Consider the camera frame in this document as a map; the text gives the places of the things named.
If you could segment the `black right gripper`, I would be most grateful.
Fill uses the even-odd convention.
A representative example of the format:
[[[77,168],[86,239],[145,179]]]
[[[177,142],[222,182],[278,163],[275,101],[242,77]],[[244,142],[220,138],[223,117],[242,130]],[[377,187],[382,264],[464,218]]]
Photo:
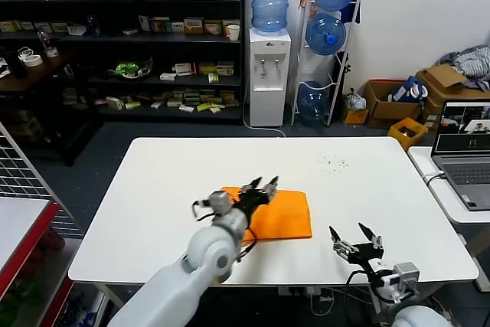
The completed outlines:
[[[361,222],[358,223],[358,226],[370,243],[351,245],[349,242],[342,240],[337,231],[332,226],[329,226],[333,251],[349,264],[360,266],[368,276],[373,276],[375,272],[370,262],[376,259],[380,260],[384,255],[382,237],[377,236]]]

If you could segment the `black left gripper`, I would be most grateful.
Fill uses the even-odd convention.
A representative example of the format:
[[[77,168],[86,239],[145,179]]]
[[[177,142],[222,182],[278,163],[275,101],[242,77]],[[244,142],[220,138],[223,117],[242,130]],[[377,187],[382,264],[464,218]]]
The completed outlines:
[[[262,189],[256,189],[261,180],[260,176],[242,186],[238,193],[238,200],[234,202],[234,208],[240,210],[248,221],[252,219],[253,213],[259,206],[269,204],[276,196],[279,177],[272,178]]]

